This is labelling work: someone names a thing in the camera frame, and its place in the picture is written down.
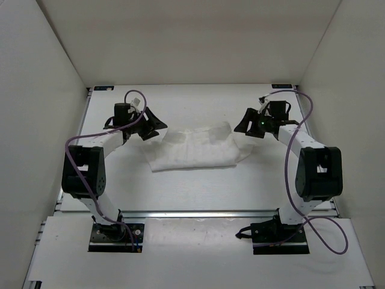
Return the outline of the white pleated skirt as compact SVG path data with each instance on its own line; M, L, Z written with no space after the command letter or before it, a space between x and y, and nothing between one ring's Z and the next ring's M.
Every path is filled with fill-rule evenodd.
M253 150L236 139L228 122L195 129L168 129L160 141L142 146L153 172L234 167Z

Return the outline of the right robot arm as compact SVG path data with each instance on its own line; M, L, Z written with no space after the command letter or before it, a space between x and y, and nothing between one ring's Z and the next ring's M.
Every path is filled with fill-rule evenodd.
M289 203L277 210L279 220L270 225L273 239L283 241L291 226L300 224L318 205L342 193L342 155L337 147L328 147L313 139L289 118L291 105L286 101L267 101L260 109L248 108L235 132L264 138L269 133L287 146L284 165L285 187L289 188L288 159L297 159L295 190L288 193Z

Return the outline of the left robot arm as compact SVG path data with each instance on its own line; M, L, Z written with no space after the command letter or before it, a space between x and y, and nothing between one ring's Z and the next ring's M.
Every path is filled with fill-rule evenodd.
M134 103L118 103L114 115L104 124L105 132L84 135L88 142L81 145L66 143L62 189L80 200L92 213L95 223L105 226L113 240L125 235L126 225L121 212L110 201L106 188L105 158L123 146L136 134L146 141L159 135L168 126L145 107L140 111Z

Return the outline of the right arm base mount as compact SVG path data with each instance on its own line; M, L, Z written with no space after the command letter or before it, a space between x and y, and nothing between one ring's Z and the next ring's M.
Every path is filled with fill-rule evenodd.
M310 253L302 224L284 225L278 216L251 223L235 234L238 239L251 239L254 255L307 255Z

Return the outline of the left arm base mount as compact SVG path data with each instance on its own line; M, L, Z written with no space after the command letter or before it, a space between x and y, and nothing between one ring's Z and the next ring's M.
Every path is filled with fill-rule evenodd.
M141 253L144 241L144 223L126 224L133 236L119 225L93 224L88 245L89 252Z

